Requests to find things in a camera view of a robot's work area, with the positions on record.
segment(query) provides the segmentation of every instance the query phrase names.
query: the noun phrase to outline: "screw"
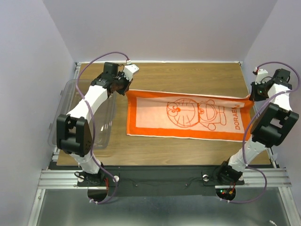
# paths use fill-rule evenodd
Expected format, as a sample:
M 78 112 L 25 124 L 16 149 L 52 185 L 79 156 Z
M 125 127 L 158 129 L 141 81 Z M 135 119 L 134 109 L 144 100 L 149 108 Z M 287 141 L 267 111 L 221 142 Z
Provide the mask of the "screw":
M 205 182 L 208 182 L 208 181 L 209 181 L 209 176 L 208 176 L 207 174 L 204 174 L 204 175 L 203 175 L 203 180 L 204 180 Z

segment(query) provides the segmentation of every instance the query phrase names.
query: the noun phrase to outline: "white wall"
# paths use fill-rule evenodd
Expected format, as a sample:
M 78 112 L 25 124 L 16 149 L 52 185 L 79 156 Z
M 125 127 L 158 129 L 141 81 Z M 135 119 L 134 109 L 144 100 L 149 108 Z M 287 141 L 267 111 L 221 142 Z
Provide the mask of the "white wall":
M 0 225 L 27 225 L 74 61 L 41 0 L 0 1 Z
M 266 24 L 252 45 L 243 63 L 244 77 L 247 83 L 254 81 L 252 70 L 267 61 L 282 61 L 294 67 L 301 73 L 301 1 L 278 0 Z M 273 75 L 280 65 L 265 66 Z M 291 83 L 296 86 L 294 73 L 291 73 Z M 301 90 L 291 94 L 291 106 L 301 115 Z M 284 142 L 273 148 L 278 152 L 280 166 L 287 167 L 293 182 L 293 194 L 301 212 L 301 119 L 297 122 Z
M 77 62 L 243 60 L 276 0 L 44 0 Z M 106 60 L 120 60 L 111 56 Z

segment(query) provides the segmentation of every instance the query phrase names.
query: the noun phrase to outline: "wooden surface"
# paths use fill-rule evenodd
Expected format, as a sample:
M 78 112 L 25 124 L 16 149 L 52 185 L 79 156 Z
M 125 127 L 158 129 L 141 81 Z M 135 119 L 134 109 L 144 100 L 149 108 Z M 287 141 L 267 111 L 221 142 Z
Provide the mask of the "wooden surface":
M 238 64 L 137 64 L 131 89 L 191 94 L 245 97 L 248 95 Z M 92 80 L 103 70 L 103 64 L 91 65 L 81 79 Z M 126 135 L 127 98 L 117 96 L 117 114 L 112 123 L 106 149 L 95 150 L 105 165 L 218 165 L 235 154 L 239 142 L 194 140 Z M 266 152 L 252 164 L 269 164 Z M 77 165 L 60 152 L 58 165 Z

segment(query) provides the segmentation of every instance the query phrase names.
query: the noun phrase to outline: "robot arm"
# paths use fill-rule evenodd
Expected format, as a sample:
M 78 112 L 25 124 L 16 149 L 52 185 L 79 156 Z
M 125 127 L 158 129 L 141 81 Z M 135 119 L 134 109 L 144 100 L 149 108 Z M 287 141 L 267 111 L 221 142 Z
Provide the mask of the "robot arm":
M 101 180 L 101 172 L 91 155 L 92 134 L 89 128 L 91 115 L 86 101 L 95 113 L 101 104 L 114 92 L 124 95 L 139 71 L 136 65 L 126 65 L 118 72 L 118 64 L 104 63 L 103 72 L 95 78 L 79 104 L 56 120 L 57 147 L 70 154 L 82 167 L 84 177 L 95 175 Z
M 243 158 L 242 148 L 227 161 L 224 161 L 217 173 L 221 182 L 237 182 L 247 164 L 262 151 L 272 146 L 280 145 L 294 124 L 297 122 L 299 115 L 294 113 L 289 103 L 289 93 L 292 86 L 289 84 L 290 72 L 284 69 L 276 70 L 269 81 L 264 81 L 268 77 L 268 72 L 259 70 L 256 81 L 252 85 L 250 100 L 262 101 L 276 96 L 257 118 L 251 128 L 251 137 L 245 143 L 246 163 Z

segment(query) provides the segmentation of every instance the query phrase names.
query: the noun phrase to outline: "wire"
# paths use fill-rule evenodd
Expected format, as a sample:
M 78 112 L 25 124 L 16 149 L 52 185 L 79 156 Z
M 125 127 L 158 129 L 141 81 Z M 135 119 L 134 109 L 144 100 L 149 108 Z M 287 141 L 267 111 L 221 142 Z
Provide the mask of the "wire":
M 108 193 L 108 191 L 109 191 L 109 180 L 108 180 L 108 178 L 105 179 L 105 187 L 106 187 L 107 193 Z
M 230 187 L 227 189 L 227 191 L 230 190 L 231 187 L 232 187 L 232 182 L 230 182 Z
M 271 76 L 267 76 L 267 77 L 264 77 L 264 78 L 261 80 L 261 82 L 260 82 L 260 83 L 262 83 L 262 81 L 263 81 L 263 80 L 265 80 L 266 78 L 271 78 L 271 79 L 272 79 L 272 77 L 271 77 Z
M 74 175 L 79 179 L 85 180 L 84 176 L 80 176 L 78 171 L 76 171 Z
M 269 222 L 270 222 L 272 225 L 277 226 L 276 223 L 275 223 L 274 221 L 269 220 Z
M 231 191 L 233 192 L 233 191 L 234 191 L 234 189 L 235 189 L 235 182 L 234 182 L 234 186 L 233 186 L 233 188 L 232 188 L 232 190 L 231 190 Z
M 101 55 L 101 56 L 95 58 L 94 60 L 92 60 L 89 64 L 87 64 L 87 66 L 79 73 L 79 77 L 77 78 L 77 83 L 76 83 L 76 86 L 75 86 L 76 90 L 78 91 L 78 93 L 80 94 L 81 98 L 85 101 L 85 103 L 86 103 L 86 105 L 87 105 L 87 107 L 88 107 L 89 113 L 90 113 L 90 115 L 91 115 L 91 120 L 92 120 L 92 123 L 93 123 L 93 138 L 92 138 L 92 145 L 91 145 L 91 150 L 90 150 L 90 154 L 91 154 L 91 156 L 92 156 L 92 159 L 93 159 L 93 161 L 95 162 L 95 164 L 96 164 L 96 165 L 97 165 L 97 166 L 98 166 L 105 174 L 109 175 L 109 176 L 112 178 L 112 180 L 114 181 L 114 183 L 115 183 L 115 189 L 114 189 L 114 192 L 113 192 L 113 194 L 111 195 L 111 197 L 109 197 L 108 199 L 104 199 L 104 200 L 101 201 L 101 202 L 95 202 L 94 200 L 90 200 L 91 202 L 93 202 L 93 203 L 95 203 L 95 204 L 103 204 L 103 203 L 106 203 L 106 202 L 108 202 L 109 200 L 111 200 L 111 199 L 114 197 L 115 193 L 117 192 L 118 182 L 117 182 L 117 180 L 115 179 L 115 177 L 114 177 L 111 173 L 109 173 L 107 170 L 105 170 L 105 169 L 98 163 L 98 161 L 96 160 L 96 158 L 95 158 L 94 155 L 93 155 L 93 147 L 94 147 L 95 134 L 96 134 L 96 132 L 95 132 L 95 128 L 96 128 L 96 125 L 95 125 L 95 118 L 94 118 L 93 111 L 92 111 L 92 109 L 91 109 L 91 106 L 90 106 L 89 102 L 85 100 L 84 94 L 83 94 L 83 93 L 80 91 L 80 89 L 79 89 L 79 79 L 80 79 L 81 75 L 83 74 L 83 72 L 84 72 L 84 71 L 85 71 L 92 63 L 94 63 L 96 60 L 98 60 L 98 59 L 100 59 L 100 58 L 102 58 L 102 57 L 105 57 L 105 56 L 107 56 L 107 55 L 110 55 L 110 54 L 121 54 L 121 55 L 124 55 L 124 56 L 127 58 L 127 60 L 129 60 L 129 58 L 128 58 L 128 56 L 127 56 L 126 54 L 124 54 L 124 53 L 122 53 L 122 52 L 117 52 L 117 51 L 115 51 L 115 52 L 110 52 L 110 53 L 106 53 L 106 54 L 104 54 L 104 55 Z
M 119 64 L 118 66 L 119 66 L 119 67 L 123 66 L 122 71 L 121 71 L 121 72 L 123 72 L 123 70 L 124 70 L 124 65 L 123 65 L 123 64 Z
M 284 66 L 290 68 L 290 69 L 296 74 L 296 76 L 297 76 L 297 79 L 298 79 L 298 85 L 297 85 L 296 88 L 294 88 L 294 89 L 292 89 L 292 90 L 282 91 L 282 92 L 279 92 L 279 93 L 273 95 L 272 97 L 270 97 L 270 98 L 262 105 L 262 107 L 257 111 L 257 113 L 254 115 L 254 117 L 251 119 L 250 123 L 248 124 L 247 128 L 245 129 L 245 133 L 244 133 L 244 136 L 243 136 L 243 142 L 242 142 L 242 152 L 243 152 L 244 162 L 245 162 L 245 164 L 246 164 L 246 168 L 251 169 L 251 170 L 255 170 L 255 171 L 257 171 L 257 172 L 259 172 L 259 173 L 262 174 L 262 176 L 263 176 L 263 178 L 264 178 L 264 188 L 263 188 L 263 191 L 262 191 L 257 197 L 255 197 L 255 198 L 253 198 L 253 199 L 250 199 L 250 200 L 247 200 L 247 201 L 229 201 L 229 200 L 223 199 L 223 200 L 225 200 L 225 201 L 227 201 L 227 202 L 231 202 L 231 203 L 250 203 L 250 202 L 254 202 L 254 201 L 256 201 L 257 199 L 259 199 L 260 197 L 262 197 L 263 194 L 266 192 L 266 190 L 267 190 L 267 185 L 268 185 L 267 177 L 265 176 L 265 174 L 264 174 L 260 169 L 256 169 L 256 168 L 253 168 L 253 167 L 248 166 L 248 163 L 247 163 L 247 161 L 246 161 L 246 151 L 245 151 L 246 136 L 247 136 L 247 133 L 248 133 L 248 131 L 249 131 L 249 129 L 250 129 L 250 127 L 251 127 L 253 121 L 257 118 L 257 116 L 260 114 L 260 112 L 261 112 L 261 111 L 262 111 L 262 110 L 270 103 L 270 101 L 272 101 L 272 100 L 273 100 L 275 97 L 277 97 L 278 95 L 281 95 L 281 94 L 284 94 L 284 93 L 291 93 L 291 92 L 297 91 L 297 90 L 300 88 L 300 85 L 301 85 L 301 83 L 300 83 L 300 80 L 301 80 L 301 79 L 300 79 L 299 74 L 297 73 L 297 71 L 296 71 L 294 68 L 292 68 L 292 67 L 291 67 L 290 65 L 288 65 L 288 64 L 285 64 L 285 63 L 282 63 L 282 62 L 279 62 L 279 61 L 270 61 L 270 62 L 266 62 L 266 63 L 263 63 L 263 64 L 259 65 L 257 68 L 258 68 L 258 70 L 259 70 L 259 68 L 260 68 L 261 66 L 268 65 L 268 64 L 280 64 L 280 65 L 284 65 Z

